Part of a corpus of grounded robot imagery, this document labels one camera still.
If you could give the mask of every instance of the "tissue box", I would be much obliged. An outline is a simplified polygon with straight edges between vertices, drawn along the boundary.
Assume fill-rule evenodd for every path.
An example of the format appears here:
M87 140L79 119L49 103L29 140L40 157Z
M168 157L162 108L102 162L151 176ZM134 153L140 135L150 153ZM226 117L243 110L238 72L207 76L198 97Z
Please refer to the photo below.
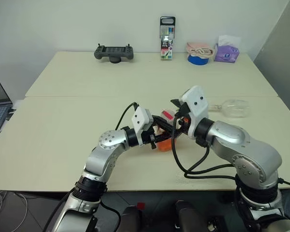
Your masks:
M214 61L234 63L240 54L240 51L238 48L232 47L230 45L218 46L218 44L216 44L215 53L216 56Z

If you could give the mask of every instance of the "table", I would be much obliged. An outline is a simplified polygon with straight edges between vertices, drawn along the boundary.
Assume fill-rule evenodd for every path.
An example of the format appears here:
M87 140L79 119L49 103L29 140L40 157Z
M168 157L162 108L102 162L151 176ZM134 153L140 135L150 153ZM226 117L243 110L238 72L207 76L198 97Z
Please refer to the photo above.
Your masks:
M80 177L99 135L115 127L123 109L138 101L152 114L175 109L169 100L180 95L148 97L28 97L0 134L0 189L68 191ZM209 97L220 104L229 97ZM246 129L255 139L275 147L283 159L282 178L290 181L290 111L278 97L237 97L249 101L251 115L242 119L210 113ZM128 111L122 126L132 125ZM181 162L189 167L205 152L182 135L176 142ZM224 164L212 151L200 169ZM234 168L213 174L235 175ZM151 150L150 145L123 153L108 182L109 190L214 190L235 189L231 180L188 180L176 166L171 152Z
M136 53L128 62L97 60L92 52L57 52L26 97L93 96L178 97L193 85L207 97L277 96L247 54L232 63L211 62L197 66L187 54L161 61L157 53Z

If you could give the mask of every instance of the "game controller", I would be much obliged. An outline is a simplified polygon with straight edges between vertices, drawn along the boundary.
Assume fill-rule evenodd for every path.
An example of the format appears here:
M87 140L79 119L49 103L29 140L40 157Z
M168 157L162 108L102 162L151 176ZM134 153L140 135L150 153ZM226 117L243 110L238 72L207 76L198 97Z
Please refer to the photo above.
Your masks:
M102 57L109 57L110 62L117 64L121 61L121 57L126 57L128 59L133 59L133 48L130 44L125 47L105 47L100 45L97 47L96 51L93 53L96 59L101 59Z

